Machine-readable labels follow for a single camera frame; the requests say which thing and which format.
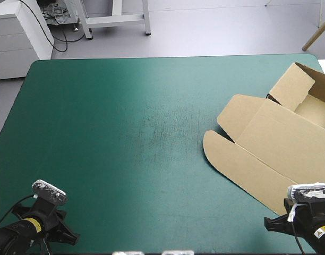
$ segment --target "wooden chair leg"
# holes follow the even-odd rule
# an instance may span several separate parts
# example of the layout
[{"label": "wooden chair leg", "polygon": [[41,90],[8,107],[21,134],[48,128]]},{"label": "wooden chair leg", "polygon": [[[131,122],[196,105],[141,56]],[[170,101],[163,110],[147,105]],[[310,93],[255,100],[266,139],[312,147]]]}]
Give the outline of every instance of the wooden chair leg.
[{"label": "wooden chair leg", "polygon": [[302,50],[306,51],[325,31],[325,22],[322,26],[313,34],[313,36],[307,41],[307,43],[303,46]]}]

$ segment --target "open cardboard box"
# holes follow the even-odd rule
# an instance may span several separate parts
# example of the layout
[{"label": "open cardboard box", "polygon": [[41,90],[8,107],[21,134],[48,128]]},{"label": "open cardboard box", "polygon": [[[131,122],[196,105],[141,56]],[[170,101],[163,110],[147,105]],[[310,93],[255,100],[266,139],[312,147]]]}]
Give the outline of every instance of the open cardboard box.
[{"label": "open cardboard box", "polygon": [[235,95],[207,131],[211,164],[281,215],[294,184],[325,182],[325,74],[294,63],[267,98]]}]

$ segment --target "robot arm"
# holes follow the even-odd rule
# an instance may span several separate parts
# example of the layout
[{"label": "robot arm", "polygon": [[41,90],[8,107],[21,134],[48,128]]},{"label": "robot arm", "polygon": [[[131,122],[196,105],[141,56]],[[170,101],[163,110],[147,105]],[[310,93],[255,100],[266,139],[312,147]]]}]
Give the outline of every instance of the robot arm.
[{"label": "robot arm", "polygon": [[75,245],[79,239],[64,223],[66,212],[57,210],[66,203],[66,194],[42,180],[32,187],[38,195],[34,205],[16,205],[12,213],[21,220],[0,228],[0,255],[24,255],[34,244],[51,254],[49,242]]}]

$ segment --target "black cable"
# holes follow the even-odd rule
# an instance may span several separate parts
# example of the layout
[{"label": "black cable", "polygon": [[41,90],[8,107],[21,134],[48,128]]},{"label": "black cable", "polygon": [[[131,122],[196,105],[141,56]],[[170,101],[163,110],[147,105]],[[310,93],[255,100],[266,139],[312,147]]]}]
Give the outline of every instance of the black cable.
[{"label": "black cable", "polygon": [[65,40],[61,40],[61,39],[59,39],[59,38],[57,38],[57,37],[55,37],[55,36],[53,36],[56,40],[58,40],[58,41],[63,41],[64,43],[65,42],[67,42],[67,43],[74,43],[74,42],[76,42],[76,41],[80,41],[83,37],[84,37],[84,35],[82,35],[79,39],[76,39],[76,40],[72,40],[72,41],[65,41]]},{"label": "black cable", "polygon": [[[42,14],[43,14],[43,15],[47,15],[47,16],[49,16],[49,19],[54,20],[54,21],[57,23],[58,26],[61,26],[61,24],[57,22],[57,20],[55,19],[54,16],[52,16],[52,15],[50,15],[50,14],[48,14],[48,13],[45,13],[45,12],[42,12]],[[72,41],[67,41],[67,38],[66,38],[66,37],[65,37],[65,40],[59,39],[59,38],[57,38],[57,37],[55,37],[55,36],[53,36],[53,37],[54,37],[56,40],[58,40],[58,41],[63,41],[64,43],[65,43],[65,42],[66,42],[66,43],[74,43],[74,42],[76,42],[76,41],[80,41],[80,40],[84,37],[84,34],[83,34],[79,39],[77,39],[77,40],[72,40]]]},{"label": "black cable", "polygon": [[[57,50],[58,52],[66,52],[67,50],[68,50],[68,43],[66,42],[66,48],[64,49],[64,50],[60,50],[60,49],[58,49],[58,48],[56,48],[53,44],[52,44],[52,42],[49,40],[49,38],[48,38],[48,36],[47,36],[47,34],[46,34],[46,32],[44,31],[44,28],[42,27],[42,25],[41,25],[41,23],[40,23],[40,21],[39,21],[39,19],[37,18],[37,16],[35,15],[35,13],[34,13],[34,11],[29,7],[29,5],[28,4],[26,4],[23,0],[19,0],[21,3],[23,3],[30,11],[31,11],[31,13],[34,15],[34,17],[35,17],[35,19],[37,20],[37,23],[39,23],[39,25],[40,25],[40,27],[41,27],[41,29],[42,29],[42,32],[44,33],[44,35],[45,35],[45,37],[46,37],[46,39],[47,39],[47,41],[50,43],[50,45],[52,45],[52,47],[55,49],[55,50]],[[61,28],[61,30],[62,30],[62,33],[63,33],[63,36],[64,36],[64,38],[65,38],[65,40],[67,40],[67,38],[66,38],[66,34],[65,34],[65,31]]]},{"label": "black cable", "polygon": [[294,232],[294,237],[295,237],[296,243],[297,243],[298,247],[300,248],[302,255],[305,255],[305,252],[304,252],[304,250],[303,250],[303,248],[301,246],[301,243],[298,240],[298,236],[297,236],[296,231],[295,231],[294,222],[291,222],[291,226],[292,226],[292,231]]},{"label": "black cable", "polygon": [[17,201],[13,206],[12,208],[10,208],[6,213],[5,215],[2,217],[2,219],[0,219],[0,224],[1,222],[5,219],[5,217],[7,217],[7,215],[14,209],[15,206],[17,206],[19,203],[23,202],[24,200],[28,199],[28,198],[32,198],[34,195],[28,195],[24,198],[22,198],[21,200]]}]

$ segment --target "green table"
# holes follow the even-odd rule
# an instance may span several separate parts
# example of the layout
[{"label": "green table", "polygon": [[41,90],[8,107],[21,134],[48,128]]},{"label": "green table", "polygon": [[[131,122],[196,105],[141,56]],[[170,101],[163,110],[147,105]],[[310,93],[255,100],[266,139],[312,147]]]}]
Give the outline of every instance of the green table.
[{"label": "green table", "polygon": [[81,234],[55,252],[298,252],[202,149],[234,94],[264,97],[294,61],[320,70],[306,54],[35,62],[0,134],[0,217],[41,178]]}]

